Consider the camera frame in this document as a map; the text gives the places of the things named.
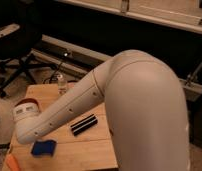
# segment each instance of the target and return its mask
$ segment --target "wooden table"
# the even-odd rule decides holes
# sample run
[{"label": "wooden table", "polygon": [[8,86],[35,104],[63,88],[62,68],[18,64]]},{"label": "wooden table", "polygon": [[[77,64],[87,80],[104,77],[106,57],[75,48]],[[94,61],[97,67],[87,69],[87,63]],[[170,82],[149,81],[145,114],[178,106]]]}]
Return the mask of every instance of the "wooden table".
[{"label": "wooden table", "polygon": [[[37,99],[40,109],[44,110],[59,98],[57,85],[31,85],[26,93],[26,98],[29,97]],[[92,113],[97,117],[98,124],[77,137],[73,136],[70,125]],[[33,157],[30,153],[33,144],[21,145],[16,141],[15,135],[12,137],[11,153],[15,155],[23,171],[114,170],[113,168],[117,168],[104,104],[84,113],[42,139],[57,141],[53,157]],[[9,168],[4,164],[3,171],[8,170]]]}]

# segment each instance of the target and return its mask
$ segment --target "orange object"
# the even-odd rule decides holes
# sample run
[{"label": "orange object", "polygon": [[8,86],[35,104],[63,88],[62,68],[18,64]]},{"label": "orange object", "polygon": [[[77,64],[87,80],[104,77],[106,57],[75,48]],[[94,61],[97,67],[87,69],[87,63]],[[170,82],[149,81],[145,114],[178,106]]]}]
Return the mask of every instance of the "orange object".
[{"label": "orange object", "polygon": [[5,162],[11,171],[21,171],[17,159],[11,153],[6,155]]}]

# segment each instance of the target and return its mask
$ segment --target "black cable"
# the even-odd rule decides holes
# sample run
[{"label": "black cable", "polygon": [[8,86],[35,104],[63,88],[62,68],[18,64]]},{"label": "black cable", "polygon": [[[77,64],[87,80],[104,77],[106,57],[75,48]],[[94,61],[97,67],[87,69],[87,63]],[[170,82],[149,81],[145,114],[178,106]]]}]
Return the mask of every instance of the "black cable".
[{"label": "black cable", "polygon": [[52,83],[53,78],[55,77],[56,72],[58,72],[58,71],[60,70],[60,68],[61,68],[61,65],[62,65],[63,63],[65,63],[65,61],[66,61],[65,59],[66,59],[66,57],[67,57],[68,55],[70,55],[70,54],[67,53],[67,52],[64,53],[64,56],[63,56],[63,58],[61,59],[60,64],[58,64],[57,69],[52,73],[52,75],[51,75],[50,77],[46,78],[46,79],[43,81],[43,84],[46,84],[46,81],[47,81],[47,80],[49,80],[49,84]]}]

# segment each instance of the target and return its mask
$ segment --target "chair leg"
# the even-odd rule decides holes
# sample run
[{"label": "chair leg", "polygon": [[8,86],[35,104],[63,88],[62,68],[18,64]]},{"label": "chair leg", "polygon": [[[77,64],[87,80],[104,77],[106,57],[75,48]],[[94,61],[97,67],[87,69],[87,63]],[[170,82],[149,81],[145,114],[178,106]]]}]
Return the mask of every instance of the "chair leg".
[{"label": "chair leg", "polygon": [[4,88],[10,84],[16,77],[18,77],[23,72],[22,68],[19,68],[16,70],[8,80],[6,80],[3,85],[0,87],[0,97],[3,98],[6,96],[6,93],[4,92]]},{"label": "chair leg", "polygon": [[32,77],[32,75],[30,74],[30,72],[29,72],[27,69],[24,70],[24,73],[25,73],[25,75],[30,79],[30,81],[31,81],[33,84],[36,84],[35,79]]}]

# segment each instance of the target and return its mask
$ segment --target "floor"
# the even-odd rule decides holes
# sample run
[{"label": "floor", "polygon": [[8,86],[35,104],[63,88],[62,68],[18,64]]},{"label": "floor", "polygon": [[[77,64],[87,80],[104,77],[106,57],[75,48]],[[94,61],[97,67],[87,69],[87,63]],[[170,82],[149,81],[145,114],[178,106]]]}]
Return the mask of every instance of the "floor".
[{"label": "floor", "polygon": [[[36,81],[41,84],[46,78],[50,77],[53,73],[51,69],[37,69],[33,71],[33,76]],[[12,109],[14,105],[24,98],[27,86],[30,83],[23,76],[18,77],[7,89],[8,96],[5,99],[0,99],[0,143],[7,143],[11,139],[11,135],[14,129]],[[0,170],[6,150],[0,150]],[[202,149],[190,145],[190,157],[191,157],[191,171],[202,171]]]}]

